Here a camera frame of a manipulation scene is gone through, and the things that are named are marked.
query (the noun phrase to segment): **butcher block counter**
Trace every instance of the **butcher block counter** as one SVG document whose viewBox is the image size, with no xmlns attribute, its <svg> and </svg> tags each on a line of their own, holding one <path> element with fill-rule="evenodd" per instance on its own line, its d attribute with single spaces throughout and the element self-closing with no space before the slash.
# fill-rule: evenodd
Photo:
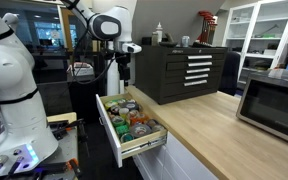
<svg viewBox="0 0 288 180">
<path fill-rule="evenodd" d="M 217 92 L 159 105 L 126 90 L 219 179 L 288 179 L 288 142 L 239 120 L 238 98 Z"/>
</svg>

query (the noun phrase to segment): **black tool chest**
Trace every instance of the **black tool chest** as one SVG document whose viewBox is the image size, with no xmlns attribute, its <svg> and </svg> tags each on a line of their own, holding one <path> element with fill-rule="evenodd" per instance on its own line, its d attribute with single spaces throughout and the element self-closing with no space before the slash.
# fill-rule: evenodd
<svg viewBox="0 0 288 180">
<path fill-rule="evenodd" d="M 227 49 L 142 46 L 135 86 L 159 104 L 218 90 Z"/>
</svg>

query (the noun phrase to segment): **drawer handle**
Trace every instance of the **drawer handle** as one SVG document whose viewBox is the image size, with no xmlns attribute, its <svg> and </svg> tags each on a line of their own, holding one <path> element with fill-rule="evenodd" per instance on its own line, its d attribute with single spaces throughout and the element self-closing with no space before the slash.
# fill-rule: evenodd
<svg viewBox="0 0 288 180">
<path fill-rule="evenodd" d="M 103 117 L 99 117 L 98 120 L 100 121 L 100 124 L 103 126 L 104 125 L 104 121 L 102 119 Z"/>
<path fill-rule="evenodd" d="M 198 73 L 198 72 L 207 72 L 210 71 L 210 68 L 203 68 L 203 69 L 194 69 L 194 70 L 187 70 L 186 73 Z"/>
<path fill-rule="evenodd" d="M 194 86 L 194 85 L 205 84 L 205 83 L 207 83 L 207 80 L 184 83 L 184 86 Z"/>
<path fill-rule="evenodd" d="M 194 67 L 194 66 L 209 66 L 212 65 L 212 62 L 201 62 L 201 63 L 188 63 L 189 67 Z"/>
<path fill-rule="evenodd" d="M 187 56 L 188 59 L 212 59 L 212 55 L 204 55 L 204 56 Z"/>
<path fill-rule="evenodd" d="M 205 77 L 208 77 L 208 74 L 202 74 L 202 75 L 197 75 L 197 76 L 185 76 L 185 80 L 199 79 L 199 78 L 205 78 Z"/>
</svg>

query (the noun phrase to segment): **open drawer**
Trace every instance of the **open drawer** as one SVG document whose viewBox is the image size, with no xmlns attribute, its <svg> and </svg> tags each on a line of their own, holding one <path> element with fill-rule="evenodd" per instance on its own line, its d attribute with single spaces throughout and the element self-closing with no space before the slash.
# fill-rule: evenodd
<svg viewBox="0 0 288 180">
<path fill-rule="evenodd" d="M 163 130 L 148 134 L 146 136 L 143 136 L 141 138 L 137 138 L 137 139 L 133 139 L 132 141 L 121 143 L 115 131 L 115 128 L 113 124 L 111 123 L 108 113 L 106 112 L 106 109 L 104 107 L 104 104 L 106 102 L 115 100 L 115 99 L 121 99 L 121 98 L 133 99 L 130 94 L 119 94 L 115 96 L 103 96 L 103 97 L 99 97 L 98 94 L 96 94 L 96 104 L 97 104 L 97 108 L 101 116 L 100 123 L 101 125 L 105 127 L 105 130 L 106 130 L 108 139 L 110 141 L 110 144 L 112 146 L 112 150 L 115 155 L 115 159 L 117 161 L 118 167 L 123 166 L 122 160 L 125 158 L 128 158 L 130 156 L 136 155 L 143 151 L 165 144 L 166 136 L 167 136 L 167 130 L 163 129 Z M 150 118 L 154 118 L 154 115 L 150 113 L 148 109 L 145 109 L 145 106 L 143 106 L 140 102 L 138 103 L 142 107 L 142 110 L 141 110 L 142 112 L 144 112 Z"/>
</svg>

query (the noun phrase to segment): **ceiling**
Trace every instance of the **ceiling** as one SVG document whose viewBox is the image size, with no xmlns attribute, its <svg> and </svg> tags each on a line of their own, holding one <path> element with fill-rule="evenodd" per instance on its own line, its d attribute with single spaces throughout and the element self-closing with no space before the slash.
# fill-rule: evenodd
<svg viewBox="0 0 288 180">
<path fill-rule="evenodd" d="M 0 8 L 58 13 L 57 5 L 54 3 L 41 3 L 28 0 L 0 0 Z"/>
</svg>

